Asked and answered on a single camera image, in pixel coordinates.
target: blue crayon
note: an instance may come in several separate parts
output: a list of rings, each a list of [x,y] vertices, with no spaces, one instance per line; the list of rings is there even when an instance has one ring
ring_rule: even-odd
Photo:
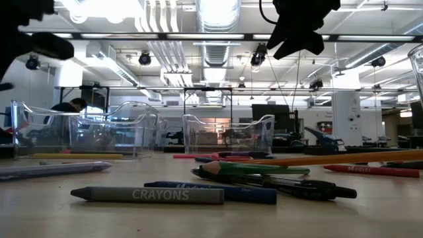
[[[246,188],[239,186],[216,186],[189,182],[157,181],[144,184],[146,188],[218,188],[225,191],[225,200],[236,202],[254,202],[276,204],[277,192],[268,188]]]

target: gray crayon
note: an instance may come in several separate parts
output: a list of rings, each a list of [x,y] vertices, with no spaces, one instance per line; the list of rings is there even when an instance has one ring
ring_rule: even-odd
[[[222,204],[223,189],[85,187],[72,196],[98,202],[158,202],[178,204]]]

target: metal frame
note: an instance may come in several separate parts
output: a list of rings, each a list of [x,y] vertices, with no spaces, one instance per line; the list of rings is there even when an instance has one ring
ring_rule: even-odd
[[[199,32],[52,32],[69,40],[126,40],[126,41],[231,41],[265,42],[270,34],[263,33],[199,33]],[[322,34],[324,42],[359,43],[423,43],[423,35],[387,34]]]
[[[104,113],[108,113],[108,106],[109,106],[109,103],[110,103],[110,87],[82,85],[82,86],[79,86],[79,87],[56,87],[56,89],[60,90],[59,103],[62,103],[63,98],[65,98],[70,92],[72,92],[75,89],[79,89],[79,90],[106,89],[106,102],[105,102],[106,105],[103,108],[103,110],[104,110]],[[63,92],[64,92],[65,89],[70,89],[70,91],[68,93],[66,93],[65,95],[63,95]]]
[[[185,87],[184,90],[184,114],[186,114],[186,99],[189,99],[191,95],[193,95],[196,91],[202,92],[214,92],[214,91],[229,91],[231,93],[231,124],[233,123],[233,103],[232,103],[232,96],[233,96],[233,88],[214,88],[214,87]],[[191,93],[188,98],[186,98],[187,91],[194,91]]]

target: computer screen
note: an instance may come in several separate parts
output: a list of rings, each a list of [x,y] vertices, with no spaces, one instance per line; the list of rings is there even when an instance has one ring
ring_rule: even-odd
[[[295,120],[289,117],[288,105],[252,105],[252,119],[254,121],[260,120],[265,115],[275,115],[275,130],[294,132]]]
[[[414,129],[423,129],[423,108],[421,102],[410,103],[412,112],[412,127]]]

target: workbench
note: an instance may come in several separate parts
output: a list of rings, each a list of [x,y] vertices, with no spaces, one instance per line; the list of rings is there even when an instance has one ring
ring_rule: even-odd
[[[0,166],[39,162],[0,160]],[[86,202],[69,194],[85,186],[143,186],[156,180],[207,183],[190,173],[200,163],[172,159],[172,154],[109,162],[113,167],[101,173],[0,183],[0,237],[398,238],[421,237],[423,231],[419,178],[335,173],[320,166],[310,167],[310,175],[303,178],[354,188],[358,197],[315,202],[281,194],[277,205],[226,202],[220,206]]]

